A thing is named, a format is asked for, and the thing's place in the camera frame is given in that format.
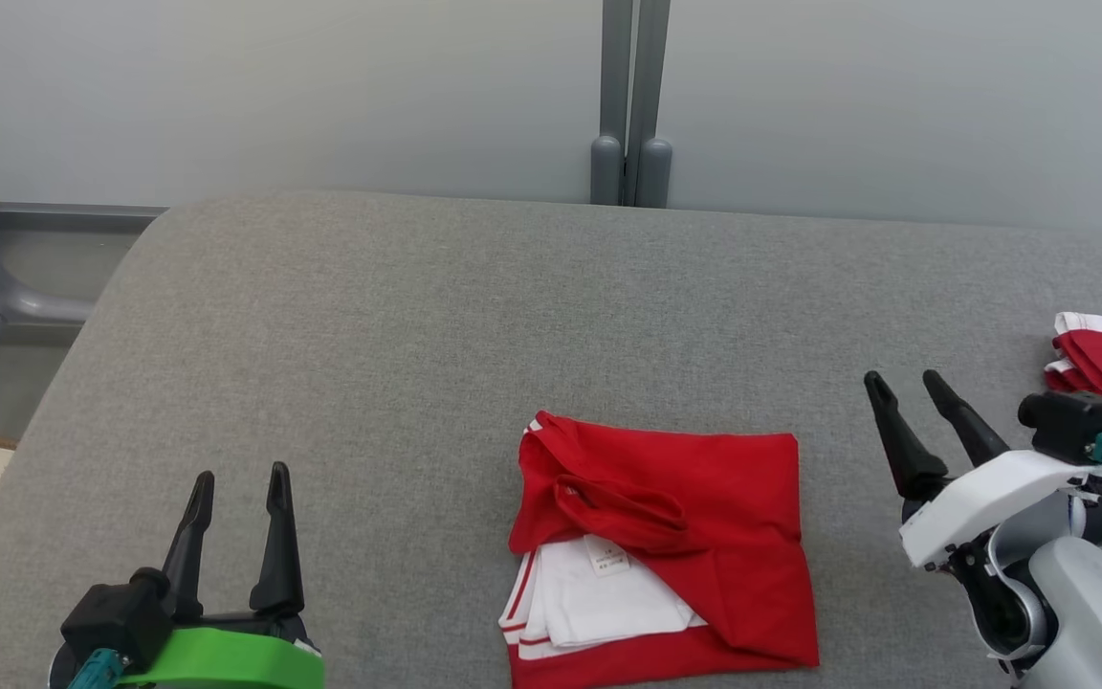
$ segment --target gray cushioned surface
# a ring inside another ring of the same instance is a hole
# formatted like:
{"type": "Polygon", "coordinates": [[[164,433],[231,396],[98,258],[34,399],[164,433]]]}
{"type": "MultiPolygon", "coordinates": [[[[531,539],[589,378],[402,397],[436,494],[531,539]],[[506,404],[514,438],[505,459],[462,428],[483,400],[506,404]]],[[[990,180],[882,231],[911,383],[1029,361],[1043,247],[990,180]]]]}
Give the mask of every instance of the gray cushioned surface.
{"type": "Polygon", "coordinates": [[[290,192],[171,211],[127,255],[0,484],[0,686],[89,584],[163,561],[218,478],[202,599],[242,610],[292,467],[327,686],[504,686],[516,449],[538,409],[791,431],[823,666],[679,686],[1002,686],[961,588],[910,570],[875,367],[953,470],[937,367],[1011,442],[1102,236],[290,192]]]}

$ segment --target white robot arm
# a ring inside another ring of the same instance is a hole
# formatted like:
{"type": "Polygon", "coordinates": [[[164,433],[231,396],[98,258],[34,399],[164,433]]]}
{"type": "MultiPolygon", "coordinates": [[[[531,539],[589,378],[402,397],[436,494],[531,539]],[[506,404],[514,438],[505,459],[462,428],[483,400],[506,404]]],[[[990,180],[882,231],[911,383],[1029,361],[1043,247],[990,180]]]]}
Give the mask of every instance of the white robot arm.
{"type": "Polygon", "coordinates": [[[1011,450],[936,372],[925,384],[975,467],[948,478],[875,372],[866,391],[905,498],[914,567],[954,577],[990,657],[1023,689],[1102,689],[1102,397],[1028,396],[1035,450],[1011,450]]]}

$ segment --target stack of folded clothes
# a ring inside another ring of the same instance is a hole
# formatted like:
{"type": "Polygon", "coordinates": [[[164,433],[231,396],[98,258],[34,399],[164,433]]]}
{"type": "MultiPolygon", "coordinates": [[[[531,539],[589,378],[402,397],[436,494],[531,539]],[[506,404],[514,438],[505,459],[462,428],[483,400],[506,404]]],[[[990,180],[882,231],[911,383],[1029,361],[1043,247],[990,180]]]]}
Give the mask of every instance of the stack of folded clothes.
{"type": "Polygon", "coordinates": [[[512,686],[819,665],[792,435],[526,428],[512,686]]]}

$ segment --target clothing label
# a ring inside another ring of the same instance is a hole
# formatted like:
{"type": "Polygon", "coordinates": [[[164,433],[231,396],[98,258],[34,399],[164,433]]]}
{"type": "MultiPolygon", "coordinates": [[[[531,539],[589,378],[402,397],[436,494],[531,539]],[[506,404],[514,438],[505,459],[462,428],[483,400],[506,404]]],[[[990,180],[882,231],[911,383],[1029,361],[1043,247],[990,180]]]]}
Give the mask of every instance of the clothing label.
{"type": "Polygon", "coordinates": [[[627,553],[624,552],[624,548],[605,540],[605,538],[586,534],[585,550],[590,552],[595,575],[609,577],[631,569],[631,562],[628,560],[627,553]]]}

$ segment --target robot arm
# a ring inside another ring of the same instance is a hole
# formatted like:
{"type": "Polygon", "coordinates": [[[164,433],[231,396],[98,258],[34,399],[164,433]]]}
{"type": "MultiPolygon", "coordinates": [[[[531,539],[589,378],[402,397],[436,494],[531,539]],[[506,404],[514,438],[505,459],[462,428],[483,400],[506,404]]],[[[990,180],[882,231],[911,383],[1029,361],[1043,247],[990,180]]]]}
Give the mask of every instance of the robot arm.
{"type": "Polygon", "coordinates": [[[66,642],[50,666],[50,689],[323,688],[323,659],[301,618],[305,593],[288,466],[271,466],[270,531],[248,612],[208,615],[198,602],[214,487],[214,475],[202,472],[163,571],[141,568],[130,584],[96,584],[84,594],[62,624],[66,642]]]}
{"type": "Polygon", "coordinates": [[[866,391],[914,567],[963,585],[976,633],[1016,686],[1102,689],[1102,397],[1028,396],[1034,450],[1011,450],[936,372],[925,384],[974,470],[949,478],[875,372],[866,391]]]}

